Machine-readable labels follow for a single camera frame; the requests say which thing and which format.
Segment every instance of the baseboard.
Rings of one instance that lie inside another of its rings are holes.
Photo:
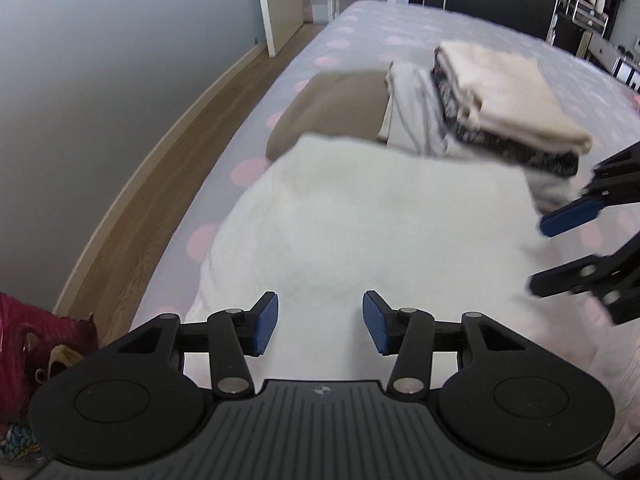
[[[82,283],[84,282],[89,269],[93,265],[100,248],[104,244],[107,236],[116,225],[127,205],[136,195],[144,181],[151,174],[160,160],[166,155],[168,150],[175,144],[187,127],[193,123],[195,118],[204,110],[211,100],[225,87],[229,81],[236,76],[244,67],[249,65],[260,54],[266,45],[258,44],[249,52],[244,54],[233,66],[221,75],[198,99],[188,108],[188,110],[175,122],[175,124],[162,136],[162,139],[154,146],[145,160],[138,166],[131,175],[129,181],[122,188],[116,199],[111,203],[106,215],[102,218],[98,227],[92,234],[76,262],[71,274],[66,280],[65,286],[60,292],[54,314],[66,316],[74,303]]]

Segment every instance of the black patterned garment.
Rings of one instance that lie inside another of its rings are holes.
[[[436,60],[431,72],[433,82],[438,89],[440,103],[447,128],[463,144],[472,144],[481,147],[488,152],[495,153],[506,160],[517,162],[521,166],[537,168],[558,176],[569,177],[578,173],[578,155],[572,152],[549,153],[526,146],[521,142],[508,139],[484,130],[471,130],[458,122],[458,109],[460,108],[447,76]]]

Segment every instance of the cartoon eye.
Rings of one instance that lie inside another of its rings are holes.
[[[36,370],[36,382],[38,384],[44,384],[44,381],[47,380],[47,373],[44,368],[38,368]]]

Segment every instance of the shiny floor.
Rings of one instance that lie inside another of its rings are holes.
[[[302,0],[305,23],[326,25],[358,0]]]

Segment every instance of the bed sheet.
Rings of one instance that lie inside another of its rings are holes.
[[[132,328],[162,312],[176,312],[184,319],[198,290],[200,264],[219,225],[268,167],[264,150],[269,134],[311,77],[323,70],[386,68],[400,60],[432,63],[433,50],[443,40],[475,41],[538,60],[564,111],[594,136],[593,149],[581,158],[572,180],[575,189],[588,183],[593,164],[640,140],[640,115],[630,91],[596,67],[543,41],[462,14],[361,0],[291,62],[238,129],[174,233]],[[569,261],[615,251],[639,229],[640,206],[618,206],[556,237],[554,244]],[[595,300],[585,295],[581,301],[594,326],[609,324]],[[633,344],[638,348],[630,348],[630,354],[637,351],[640,358],[640,339]],[[640,404],[629,410],[629,423],[640,430]]]

